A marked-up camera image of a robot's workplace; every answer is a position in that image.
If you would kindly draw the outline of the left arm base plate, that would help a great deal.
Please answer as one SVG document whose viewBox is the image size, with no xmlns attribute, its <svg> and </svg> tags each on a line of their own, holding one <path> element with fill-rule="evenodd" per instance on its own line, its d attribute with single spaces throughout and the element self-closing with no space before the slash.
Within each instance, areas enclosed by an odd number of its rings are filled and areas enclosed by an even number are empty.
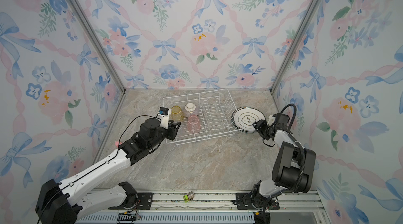
<svg viewBox="0 0 403 224">
<path fill-rule="evenodd" d="M 128 195 L 121 205 L 109 207 L 109 210 L 150 210 L 153 201 L 153 193 L 138 192 L 136 195 Z"/>
</svg>

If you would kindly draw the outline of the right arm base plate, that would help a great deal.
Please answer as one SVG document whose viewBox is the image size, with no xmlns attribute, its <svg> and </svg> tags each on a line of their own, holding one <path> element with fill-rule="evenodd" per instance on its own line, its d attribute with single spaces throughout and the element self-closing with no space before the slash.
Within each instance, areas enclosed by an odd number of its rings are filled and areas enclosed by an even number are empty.
<svg viewBox="0 0 403 224">
<path fill-rule="evenodd" d="M 252 196 L 252 192 L 238 192 L 233 204 L 237 206 L 238 210 L 255 210 L 261 211 L 266 198 L 262 196 Z M 279 210 L 279 202 L 277 199 L 268 201 L 267 210 Z"/>
</svg>

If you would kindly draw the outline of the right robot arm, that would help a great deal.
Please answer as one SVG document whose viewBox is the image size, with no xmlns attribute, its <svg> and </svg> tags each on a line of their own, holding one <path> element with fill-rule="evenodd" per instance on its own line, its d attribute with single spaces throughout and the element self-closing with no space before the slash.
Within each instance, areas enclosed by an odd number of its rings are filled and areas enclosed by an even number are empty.
<svg viewBox="0 0 403 224">
<path fill-rule="evenodd" d="M 253 123 L 263 141 L 273 140 L 279 147 L 271 179 L 259 181 L 251 192 L 251 202 L 264 223 L 275 200 L 283 194 L 308 193 L 313 182 L 316 154 L 297 141 L 291 132 L 296 115 L 277 113 L 273 122 Z"/>
</svg>

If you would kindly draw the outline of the yellow glass cup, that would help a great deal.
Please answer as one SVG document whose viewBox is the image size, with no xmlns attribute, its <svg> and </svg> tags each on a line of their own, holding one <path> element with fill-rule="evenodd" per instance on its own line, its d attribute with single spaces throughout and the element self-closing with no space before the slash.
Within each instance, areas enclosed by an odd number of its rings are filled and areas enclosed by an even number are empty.
<svg viewBox="0 0 403 224">
<path fill-rule="evenodd" d="M 180 106 L 175 105 L 171 109 L 171 117 L 174 122 L 182 122 L 184 115 Z"/>
</svg>

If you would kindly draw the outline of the white plate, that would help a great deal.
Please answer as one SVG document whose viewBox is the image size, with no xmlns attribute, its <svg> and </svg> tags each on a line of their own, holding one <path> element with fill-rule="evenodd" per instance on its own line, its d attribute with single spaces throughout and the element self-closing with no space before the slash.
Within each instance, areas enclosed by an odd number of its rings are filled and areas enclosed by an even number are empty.
<svg viewBox="0 0 403 224">
<path fill-rule="evenodd" d="M 258 109 L 251 107 L 240 107 L 232 113 L 232 124 L 241 132 L 255 133 L 257 130 L 253 124 L 260 120 L 266 120 L 264 114 Z"/>
</svg>

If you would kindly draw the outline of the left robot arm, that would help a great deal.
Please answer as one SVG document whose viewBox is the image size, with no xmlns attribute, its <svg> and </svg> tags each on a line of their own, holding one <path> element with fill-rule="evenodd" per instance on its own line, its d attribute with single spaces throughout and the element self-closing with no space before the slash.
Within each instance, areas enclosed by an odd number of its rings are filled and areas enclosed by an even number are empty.
<svg viewBox="0 0 403 224">
<path fill-rule="evenodd" d="M 181 123 L 168 117 L 150 117 L 140 130 L 106 158 L 84 171 L 60 182 L 51 179 L 43 184 L 35 211 L 40 224 L 74 224 L 106 209 L 132 211 L 145 204 L 129 182 L 98 192 L 102 182 L 155 152 L 164 140 L 174 140 Z"/>
</svg>

